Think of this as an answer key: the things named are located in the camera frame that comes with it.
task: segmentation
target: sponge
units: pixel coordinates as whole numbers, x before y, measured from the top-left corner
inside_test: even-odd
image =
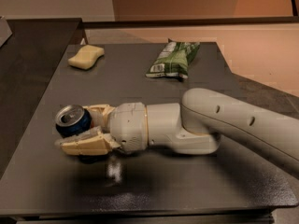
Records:
[[[104,49],[86,45],[82,47],[75,56],[68,59],[68,64],[79,69],[88,70],[94,65],[95,61],[104,54]]]

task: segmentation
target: gray tabletop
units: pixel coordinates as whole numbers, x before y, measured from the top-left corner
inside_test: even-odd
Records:
[[[243,99],[216,43],[201,44],[184,82],[146,78],[163,46],[103,45],[105,57],[88,71],[67,65],[79,49],[68,47],[0,181],[0,215],[206,214],[297,204],[279,169],[225,137],[210,156],[159,147],[91,165],[54,146],[54,117],[65,105],[179,103],[193,87]],[[107,174],[115,166],[118,181]]]

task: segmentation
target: can top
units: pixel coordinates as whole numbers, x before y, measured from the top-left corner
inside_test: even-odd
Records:
[[[79,122],[84,116],[84,108],[81,105],[68,105],[62,108],[55,117],[58,126],[69,127]]]

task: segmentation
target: white wall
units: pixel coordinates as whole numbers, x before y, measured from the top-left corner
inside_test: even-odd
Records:
[[[112,0],[0,0],[7,19],[69,18],[114,21]]]

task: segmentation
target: soda can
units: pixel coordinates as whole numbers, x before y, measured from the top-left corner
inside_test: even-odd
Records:
[[[55,117],[56,130],[62,137],[70,137],[88,131],[92,127],[90,113],[80,105],[68,105]]]

